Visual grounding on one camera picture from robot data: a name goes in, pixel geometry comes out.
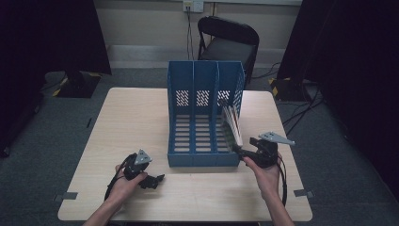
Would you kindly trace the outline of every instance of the chair backrest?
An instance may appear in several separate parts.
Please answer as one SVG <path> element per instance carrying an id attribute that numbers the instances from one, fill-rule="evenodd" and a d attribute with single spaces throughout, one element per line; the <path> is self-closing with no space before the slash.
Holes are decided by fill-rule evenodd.
<path id="1" fill-rule="evenodd" d="M 216 16 L 207 16 L 199 20 L 198 28 L 201 40 L 203 40 L 202 33 L 204 33 L 224 40 L 233 40 L 256 47 L 259 45 L 258 33 L 247 24 L 240 24 Z"/>

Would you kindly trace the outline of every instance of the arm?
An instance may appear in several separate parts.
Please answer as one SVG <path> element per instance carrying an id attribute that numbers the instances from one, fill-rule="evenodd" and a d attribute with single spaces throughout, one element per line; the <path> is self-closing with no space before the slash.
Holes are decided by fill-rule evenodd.
<path id="1" fill-rule="evenodd" d="M 249 157 L 244 157 L 243 160 L 255 173 L 258 187 L 269 209 L 273 224 L 276 226 L 294 225 L 279 197 L 278 166 L 261 169 Z"/>
<path id="2" fill-rule="evenodd" d="M 120 171 L 119 177 L 123 176 L 123 170 Z M 121 177 L 112 187 L 108 199 L 90 216 L 85 222 L 85 226 L 90 225 L 106 225 L 106 223 L 117 213 L 123 203 L 133 194 L 136 186 L 147 177 L 146 172 L 140 173 L 135 179 L 128 181 Z"/>

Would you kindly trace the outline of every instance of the electrical outlet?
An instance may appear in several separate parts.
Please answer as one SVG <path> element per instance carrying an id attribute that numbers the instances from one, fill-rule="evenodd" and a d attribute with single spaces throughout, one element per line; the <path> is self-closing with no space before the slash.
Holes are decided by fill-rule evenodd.
<path id="1" fill-rule="evenodd" d="M 193 2 L 193 11 L 194 12 L 203 12 L 203 2 L 202 1 L 194 1 Z"/>
<path id="2" fill-rule="evenodd" d="M 190 11 L 194 11 L 193 1 L 183 1 L 183 11 L 188 11 L 188 8 Z"/>

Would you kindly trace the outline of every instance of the wooden table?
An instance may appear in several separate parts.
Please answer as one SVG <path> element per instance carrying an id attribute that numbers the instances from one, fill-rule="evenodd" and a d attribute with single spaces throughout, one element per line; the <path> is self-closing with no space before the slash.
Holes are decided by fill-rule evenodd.
<path id="1" fill-rule="evenodd" d="M 244 91 L 240 123 L 244 149 L 256 151 L 249 138 L 274 131 L 285 136 L 269 92 Z M 165 174 L 156 189 L 141 189 L 113 217 L 122 221 L 270 221 L 256 179 L 243 162 L 237 168 L 170 168 L 168 166 L 168 92 L 166 89 L 109 90 L 68 192 L 61 220 L 86 220 L 101 205 L 114 167 L 139 149 L 152 158 L 149 175 Z M 294 221 L 309 221 L 311 209 L 288 145 L 279 144 L 287 167 L 286 208 Z"/>

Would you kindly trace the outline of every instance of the black chair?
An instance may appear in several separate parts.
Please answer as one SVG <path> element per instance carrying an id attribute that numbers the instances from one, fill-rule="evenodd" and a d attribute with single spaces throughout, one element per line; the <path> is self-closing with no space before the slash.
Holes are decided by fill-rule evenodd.
<path id="1" fill-rule="evenodd" d="M 203 17 L 198 22 L 198 60 L 238 60 L 243 64 L 246 83 L 250 82 L 256 55 L 258 53 L 258 33 L 247 24 L 222 19 L 216 16 Z M 212 36 L 208 46 L 203 34 Z"/>

